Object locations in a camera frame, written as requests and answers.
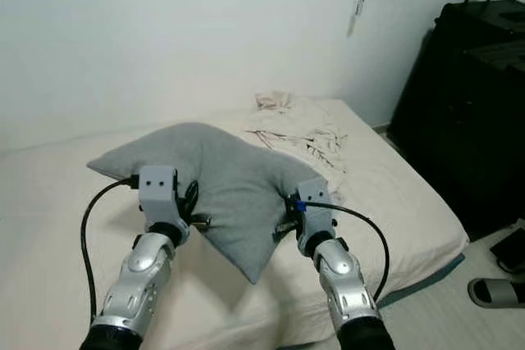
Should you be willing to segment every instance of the black suitcase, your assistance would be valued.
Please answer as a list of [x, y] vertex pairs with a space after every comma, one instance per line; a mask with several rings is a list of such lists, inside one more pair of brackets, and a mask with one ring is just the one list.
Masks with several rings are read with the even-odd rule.
[[524, 21], [516, 0], [446, 5], [388, 129], [471, 239], [523, 209]]

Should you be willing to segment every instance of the bed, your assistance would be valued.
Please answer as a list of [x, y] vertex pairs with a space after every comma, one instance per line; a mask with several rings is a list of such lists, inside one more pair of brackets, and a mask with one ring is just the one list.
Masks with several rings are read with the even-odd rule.
[[[468, 236], [452, 211], [401, 156], [342, 101], [318, 102], [348, 134], [345, 205], [370, 216], [390, 246], [383, 303], [435, 280], [460, 260]], [[242, 131], [248, 111], [201, 119], [262, 145]], [[78, 348], [89, 324], [80, 257], [80, 216], [109, 179], [90, 159], [164, 125], [49, 144], [0, 159], [0, 348]], [[381, 241], [365, 224], [339, 216], [337, 234], [359, 258], [371, 292], [381, 279]], [[88, 229], [98, 305], [122, 258], [144, 230], [136, 192], [109, 193]], [[251, 285], [197, 231], [178, 250], [143, 349], [269, 349], [333, 335], [312, 262], [289, 234]]]

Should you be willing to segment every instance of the gray slipper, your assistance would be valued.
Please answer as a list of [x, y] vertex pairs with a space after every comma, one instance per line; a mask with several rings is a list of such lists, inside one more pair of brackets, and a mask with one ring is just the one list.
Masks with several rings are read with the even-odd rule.
[[519, 303], [518, 295], [507, 279], [473, 279], [468, 282], [468, 295], [479, 307], [525, 308], [525, 303]]

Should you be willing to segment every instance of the gray pillow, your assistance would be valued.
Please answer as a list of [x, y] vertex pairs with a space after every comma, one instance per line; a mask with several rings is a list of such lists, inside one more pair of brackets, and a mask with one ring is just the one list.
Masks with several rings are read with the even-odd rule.
[[199, 182], [193, 213], [212, 218], [203, 235], [253, 284], [279, 242], [274, 229], [285, 221], [284, 198], [299, 182], [320, 176], [293, 157], [199, 123], [158, 130], [88, 163], [116, 180], [144, 165], [174, 166], [179, 195]]

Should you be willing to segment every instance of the mattress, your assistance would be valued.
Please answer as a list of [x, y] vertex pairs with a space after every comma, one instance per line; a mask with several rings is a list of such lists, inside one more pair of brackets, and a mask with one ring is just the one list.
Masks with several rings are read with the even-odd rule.
[[[370, 216], [390, 246], [382, 296], [416, 284], [453, 261], [468, 237], [436, 192], [343, 102], [319, 102], [348, 134], [345, 205]], [[201, 119], [240, 136], [246, 111]], [[109, 180], [85, 163], [164, 125], [75, 139], [0, 159], [0, 348], [71, 349], [85, 337], [89, 300], [80, 257], [80, 217]], [[381, 241], [365, 224], [338, 216], [343, 236], [374, 292], [384, 264]], [[98, 305], [122, 258], [144, 230], [136, 192], [111, 191], [88, 227]], [[143, 349], [268, 349], [333, 334], [312, 262], [289, 234], [252, 286], [197, 231], [178, 249]]]

